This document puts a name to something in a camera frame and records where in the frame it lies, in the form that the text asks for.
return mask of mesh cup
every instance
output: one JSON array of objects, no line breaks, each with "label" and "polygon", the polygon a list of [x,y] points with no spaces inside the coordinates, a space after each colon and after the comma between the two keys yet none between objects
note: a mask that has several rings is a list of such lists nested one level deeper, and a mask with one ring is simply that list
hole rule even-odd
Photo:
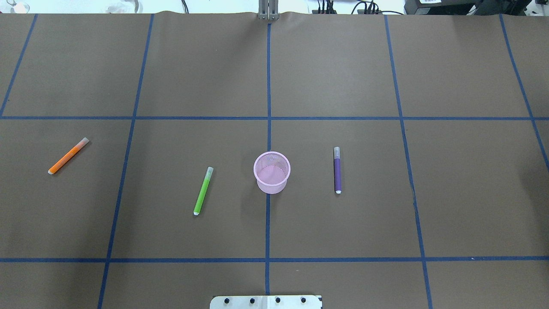
[{"label": "mesh cup", "polygon": [[275,194],[282,191],[290,176],[290,162],[276,151],[262,153],[254,163],[254,176],[261,191]]}]

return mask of purple marker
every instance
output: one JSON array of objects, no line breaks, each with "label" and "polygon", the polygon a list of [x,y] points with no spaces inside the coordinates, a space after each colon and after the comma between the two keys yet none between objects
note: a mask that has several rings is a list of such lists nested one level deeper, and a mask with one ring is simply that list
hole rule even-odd
[{"label": "purple marker", "polygon": [[341,161],[339,147],[334,147],[334,185],[335,193],[341,194]]}]

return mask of cable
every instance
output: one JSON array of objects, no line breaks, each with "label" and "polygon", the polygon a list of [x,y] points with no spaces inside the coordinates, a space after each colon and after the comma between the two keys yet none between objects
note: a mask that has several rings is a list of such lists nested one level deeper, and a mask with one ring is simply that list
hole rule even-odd
[{"label": "cable", "polygon": [[374,12],[372,14],[377,14],[377,13],[396,13],[396,14],[400,14],[400,15],[404,15],[400,12],[397,12],[397,11],[377,11],[377,12]]},{"label": "cable", "polygon": [[517,2],[518,2],[518,0],[514,1],[513,7],[511,8],[511,10],[509,12],[507,12],[507,14],[513,15],[513,11],[514,11],[515,7],[517,6]]},{"label": "cable", "polygon": [[187,7],[187,3],[185,2],[185,0],[181,0],[181,3],[183,4],[183,11],[189,14],[189,8]]},{"label": "cable", "polygon": [[366,7],[368,6],[367,2],[366,1],[359,1],[354,8],[352,8],[352,12],[351,12],[351,15],[355,12],[356,10],[356,7],[358,7],[360,4],[364,3],[364,11],[366,10]]},{"label": "cable", "polygon": [[379,5],[377,5],[375,2],[372,2],[373,4],[373,7],[372,9],[369,11],[369,14],[374,14],[375,12],[378,12],[379,11]]},{"label": "cable", "polygon": [[375,3],[373,1],[370,2],[370,5],[368,5],[368,9],[364,12],[364,14],[371,14],[373,11],[376,11],[374,4]]},{"label": "cable", "polygon": [[336,14],[334,10],[334,0],[322,0],[322,7],[320,5],[320,0],[317,0],[316,2],[318,3],[319,14]]}]

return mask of orange marker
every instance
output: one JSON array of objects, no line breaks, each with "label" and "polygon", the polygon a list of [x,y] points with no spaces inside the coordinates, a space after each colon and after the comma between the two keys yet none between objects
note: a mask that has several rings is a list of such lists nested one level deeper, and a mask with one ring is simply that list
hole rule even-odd
[{"label": "orange marker", "polygon": [[70,158],[72,158],[82,147],[84,147],[85,144],[89,142],[89,139],[83,138],[76,146],[74,146],[69,152],[67,152],[66,155],[63,156],[57,163],[52,166],[51,169],[48,170],[48,174],[53,175],[55,174],[65,163],[67,163]]}]

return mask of metal bracket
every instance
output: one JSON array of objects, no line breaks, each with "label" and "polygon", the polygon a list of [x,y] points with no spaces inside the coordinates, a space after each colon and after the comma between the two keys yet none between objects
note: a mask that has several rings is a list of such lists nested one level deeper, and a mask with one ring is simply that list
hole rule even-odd
[{"label": "metal bracket", "polygon": [[280,17],[278,14],[278,0],[259,0],[257,17],[263,20],[277,20]]},{"label": "metal bracket", "polygon": [[322,309],[321,295],[216,296],[210,309]]}]

